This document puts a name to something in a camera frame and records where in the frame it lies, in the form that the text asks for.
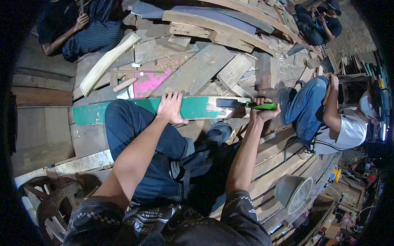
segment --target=man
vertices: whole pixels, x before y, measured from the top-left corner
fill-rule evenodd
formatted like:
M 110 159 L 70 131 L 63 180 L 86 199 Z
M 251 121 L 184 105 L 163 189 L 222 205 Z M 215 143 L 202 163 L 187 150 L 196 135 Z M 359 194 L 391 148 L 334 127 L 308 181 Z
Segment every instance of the man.
M 341 6 L 337 0 L 326 0 L 327 8 L 312 7 L 311 12 L 296 4 L 293 14 L 298 29 L 306 40 L 313 46 L 326 44 L 342 33 L 342 25 L 338 20 L 341 16 Z
M 83 54 L 113 49 L 122 39 L 121 21 L 110 20 L 118 0 L 92 0 L 78 13 L 74 0 L 51 0 L 37 23 L 39 42 L 46 55 L 63 53 L 67 61 Z
M 328 74 L 331 89 L 325 108 L 322 101 L 326 95 L 328 79 L 317 76 L 309 80 L 294 96 L 295 89 L 282 89 L 279 103 L 285 124 L 293 123 L 297 137 L 316 154 L 329 154 L 359 146 L 365 141 L 367 126 L 377 125 L 384 117 L 378 115 L 379 97 L 375 90 L 367 90 L 358 107 L 340 109 L 338 112 L 339 80 Z
M 127 100 L 108 105 L 106 132 L 115 163 L 93 197 L 73 211 L 64 245 L 271 245 L 248 191 L 264 123 L 280 113 L 279 105 L 252 110 L 238 152 L 221 146 L 231 127 L 213 125 L 208 145 L 217 149 L 206 155 L 170 125 L 188 122 L 180 115 L 181 101 L 181 93 L 164 94 L 156 116 Z M 224 189 L 220 221 L 207 217 L 223 204 L 212 208 L 209 197 Z

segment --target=black t-shirt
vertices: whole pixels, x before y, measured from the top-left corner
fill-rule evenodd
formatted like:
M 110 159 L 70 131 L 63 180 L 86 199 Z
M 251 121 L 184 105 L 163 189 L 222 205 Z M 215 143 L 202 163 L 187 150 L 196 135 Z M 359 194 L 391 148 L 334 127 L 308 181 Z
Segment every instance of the black t-shirt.
M 37 22 L 40 44 L 54 42 L 76 24 L 78 16 L 78 7 L 74 0 L 48 3 Z
M 317 7 L 317 10 L 320 14 L 323 14 L 324 12 L 328 13 L 328 10 L 323 6 Z M 338 18 L 325 16 L 324 19 L 331 34 L 334 35 L 335 37 L 338 37 L 342 33 L 342 25 L 339 22 Z M 319 26 L 320 34 L 322 35 L 323 39 L 327 40 L 328 37 L 326 36 L 325 32 L 323 31 L 323 27 L 319 24 L 319 22 L 318 22 L 318 26 Z
M 260 245 L 271 239 L 257 219 L 250 195 L 228 196 L 220 221 L 180 206 L 137 208 L 88 199 L 73 211 L 63 245 Z

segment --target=white face mask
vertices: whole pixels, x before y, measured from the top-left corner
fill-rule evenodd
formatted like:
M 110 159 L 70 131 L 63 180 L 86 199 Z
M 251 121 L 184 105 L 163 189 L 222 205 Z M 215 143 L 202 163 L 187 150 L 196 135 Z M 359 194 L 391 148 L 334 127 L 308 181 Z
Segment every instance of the white face mask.
M 360 99 L 360 110 L 368 119 L 375 119 L 372 113 L 372 104 L 368 102 L 368 96 L 363 96 Z

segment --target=green chisel handle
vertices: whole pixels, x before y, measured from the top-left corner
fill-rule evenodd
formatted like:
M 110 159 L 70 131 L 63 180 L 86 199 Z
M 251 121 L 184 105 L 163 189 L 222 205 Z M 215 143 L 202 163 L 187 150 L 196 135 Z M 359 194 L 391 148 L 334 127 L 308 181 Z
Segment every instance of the green chisel handle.
M 271 102 L 266 102 L 262 105 L 256 105 L 254 102 L 246 102 L 246 107 L 257 110 L 276 110 L 276 104 Z

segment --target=pink paint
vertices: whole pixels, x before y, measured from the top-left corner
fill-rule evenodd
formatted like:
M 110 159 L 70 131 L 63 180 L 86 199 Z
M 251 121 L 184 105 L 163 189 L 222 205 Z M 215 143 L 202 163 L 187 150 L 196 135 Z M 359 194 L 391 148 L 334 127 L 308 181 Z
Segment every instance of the pink paint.
M 149 97 L 163 81 L 172 74 L 172 70 L 168 69 L 164 75 L 146 73 L 141 76 L 134 84 L 134 98 L 143 99 Z

